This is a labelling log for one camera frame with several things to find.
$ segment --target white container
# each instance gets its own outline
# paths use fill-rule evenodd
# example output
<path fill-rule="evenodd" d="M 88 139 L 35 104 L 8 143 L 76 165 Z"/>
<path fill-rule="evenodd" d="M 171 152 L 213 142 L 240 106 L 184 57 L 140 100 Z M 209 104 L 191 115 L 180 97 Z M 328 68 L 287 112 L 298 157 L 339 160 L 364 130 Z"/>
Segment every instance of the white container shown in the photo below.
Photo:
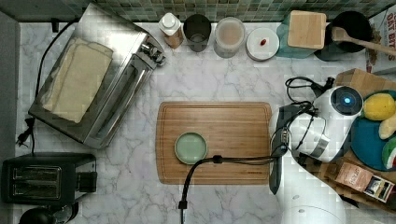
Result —
<path fill-rule="evenodd" d="M 184 40 L 183 34 L 181 33 L 181 22 L 172 13 L 166 13 L 159 21 L 161 31 L 163 31 L 163 37 L 166 44 L 172 49 L 176 49 Z"/>
<path fill-rule="evenodd" d="M 277 34 L 268 28 L 258 28 L 247 37 L 247 55 L 258 62 L 272 58 L 279 49 Z"/>
<path fill-rule="evenodd" d="M 231 58 L 244 42 L 245 26 L 237 18 L 224 18 L 219 21 L 215 36 L 215 52 L 221 58 Z"/>

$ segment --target wooden cutting board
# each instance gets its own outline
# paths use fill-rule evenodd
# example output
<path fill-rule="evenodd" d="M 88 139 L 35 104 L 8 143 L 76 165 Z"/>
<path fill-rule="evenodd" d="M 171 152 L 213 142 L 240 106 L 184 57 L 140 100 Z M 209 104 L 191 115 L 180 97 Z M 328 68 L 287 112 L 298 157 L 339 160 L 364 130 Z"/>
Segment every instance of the wooden cutting board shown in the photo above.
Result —
<path fill-rule="evenodd" d="M 158 176 L 164 184 L 184 184 L 191 165 L 175 154 L 183 133 L 199 133 L 207 143 L 207 158 L 262 157 L 270 155 L 268 133 L 271 106 L 267 103 L 164 102 L 157 119 Z M 205 163 L 195 169 L 192 184 L 268 184 L 269 165 Z"/>

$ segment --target tile backsplash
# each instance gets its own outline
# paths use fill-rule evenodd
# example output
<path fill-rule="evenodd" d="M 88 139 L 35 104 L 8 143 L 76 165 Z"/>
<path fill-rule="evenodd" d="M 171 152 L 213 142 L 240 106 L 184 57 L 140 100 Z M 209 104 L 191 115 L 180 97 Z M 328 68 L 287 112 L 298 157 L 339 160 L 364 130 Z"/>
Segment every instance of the tile backsplash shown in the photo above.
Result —
<path fill-rule="evenodd" d="M 82 15 L 90 0 L 62 0 Z M 395 0 L 93 0 L 130 21 L 158 21 L 166 12 L 186 20 L 206 15 L 211 21 L 236 17 L 241 21 L 283 21 L 294 9 L 325 13 L 332 20 L 348 10 L 371 17 L 395 4 Z"/>

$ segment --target jar lid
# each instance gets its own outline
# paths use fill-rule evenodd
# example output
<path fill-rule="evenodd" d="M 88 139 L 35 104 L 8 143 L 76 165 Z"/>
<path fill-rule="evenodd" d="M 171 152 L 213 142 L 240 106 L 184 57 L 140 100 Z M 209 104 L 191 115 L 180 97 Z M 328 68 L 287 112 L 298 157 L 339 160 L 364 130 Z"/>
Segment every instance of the jar lid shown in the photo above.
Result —
<path fill-rule="evenodd" d="M 159 21 L 160 29 L 167 35 L 173 35 L 180 25 L 180 20 L 170 12 L 166 13 Z"/>
<path fill-rule="evenodd" d="M 272 58 L 279 49 L 277 34 L 268 28 L 258 28 L 247 38 L 247 55 L 255 61 Z"/>

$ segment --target white marble surface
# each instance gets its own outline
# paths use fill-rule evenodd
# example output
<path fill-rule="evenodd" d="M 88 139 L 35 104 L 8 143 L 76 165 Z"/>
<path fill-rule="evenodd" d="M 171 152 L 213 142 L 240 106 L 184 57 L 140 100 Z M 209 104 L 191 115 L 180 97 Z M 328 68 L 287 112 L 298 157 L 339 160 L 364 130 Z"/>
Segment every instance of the white marble surface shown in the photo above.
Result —
<path fill-rule="evenodd" d="M 154 71 L 106 150 L 84 147 L 38 122 L 35 126 L 36 151 L 90 152 L 98 160 L 98 190 L 80 204 L 71 223 L 179 223 L 177 203 L 182 186 L 160 183 L 155 162 L 157 113 L 164 101 L 264 101 L 273 110 L 290 101 L 284 82 L 289 77 L 310 77 L 324 83 L 351 68 L 365 68 L 362 53 L 337 63 L 325 63 L 311 56 L 296 60 L 273 58 L 258 63 L 249 59 L 245 48 L 231 59 L 221 59 L 209 47 L 195 53 L 185 46 L 167 47 L 157 24 L 140 24 L 165 47 L 167 64 Z M 258 27 L 276 29 L 275 23 L 247 23 L 247 34 Z M 45 60 L 43 78 L 49 73 L 72 30 L 66 32 Z M 39 60 L 55 35 L 50 24 L 21 24 L 21 62 L 17 133 L 25 129 L 24 118 L 34 100 Z M 309 90 L 296 92 L 312 97 Z M 29 153 L 17 147 L 17 156 Z M 279 207 L 267 186 L 191 186 L 186 223 L 279 223 Z M 396 216 L 346 205 L 347 223 L 395 223 Z M 14 223 L 31 206 L 15 205 Z"/>

